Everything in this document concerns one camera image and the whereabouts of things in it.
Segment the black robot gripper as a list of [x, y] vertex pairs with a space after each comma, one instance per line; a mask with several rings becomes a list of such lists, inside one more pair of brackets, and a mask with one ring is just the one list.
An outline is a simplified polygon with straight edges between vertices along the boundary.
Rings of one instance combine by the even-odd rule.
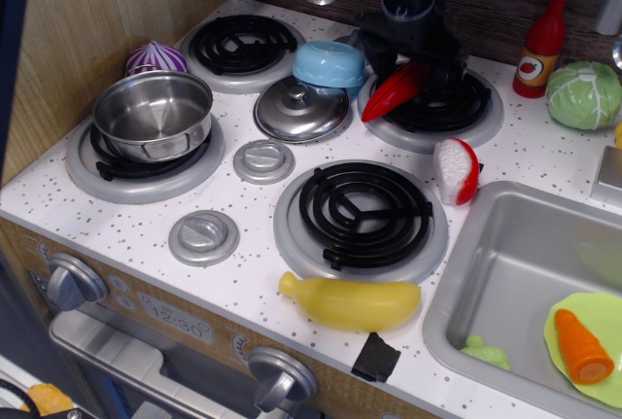
[[429, 92], [441, 93], [464, 77], [468, 51], [445, 25], [445, 0], [410, 7], [383, 0], [380, 11], [358, 13], [358, 27], [378, 86], [396, 72], [398, 55], [428, 63]]

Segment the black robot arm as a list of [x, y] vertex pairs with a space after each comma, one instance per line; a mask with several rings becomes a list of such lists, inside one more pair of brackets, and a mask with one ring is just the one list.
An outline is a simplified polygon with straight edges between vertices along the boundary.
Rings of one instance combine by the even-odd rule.
[[445, 0], [381, 0], [379, 11], [357, 13], [356, 26], [380, 82], [397, 68], [400, 54], [430, 69], [431, 91], [442, 92], [464, 77], [468, 52], [445, 25]]

